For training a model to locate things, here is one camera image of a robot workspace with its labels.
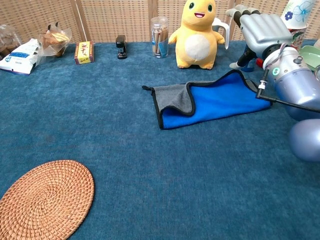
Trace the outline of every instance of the round placemat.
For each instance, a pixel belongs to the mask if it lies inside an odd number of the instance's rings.
[[[90,171],[77,161],[37,166],[0,200],[0,239],[67,239],[85,219],[94,191]]]

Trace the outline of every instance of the yellow box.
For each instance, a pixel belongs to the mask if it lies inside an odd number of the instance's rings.
[[[75,46],[74,60],[76,64],[88,64],[95,61],[94,43],[92,41],[78,42]]]

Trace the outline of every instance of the plush toy white belly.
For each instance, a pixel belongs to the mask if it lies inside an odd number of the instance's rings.
[[[200,61],[209,55],[210,43],[205,36],[193,34],[185,40],[184,50],[190,58]]]

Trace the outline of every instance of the yellow plush toy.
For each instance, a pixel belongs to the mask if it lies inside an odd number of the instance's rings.
[[[179,68],[199,65],[212,69],[218,44],[224,44],[224,37],[212,29],[216,17],[214,0],[187,0],[181,19],[181,26],[170,36],[169,44],[176,43],[175,55]]]

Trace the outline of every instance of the red object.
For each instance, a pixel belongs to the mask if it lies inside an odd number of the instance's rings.
[[[255,63],[260,67],[262,68],[263,64],[264,64],[264,61],[261,59],[261,58],[257,58]]]

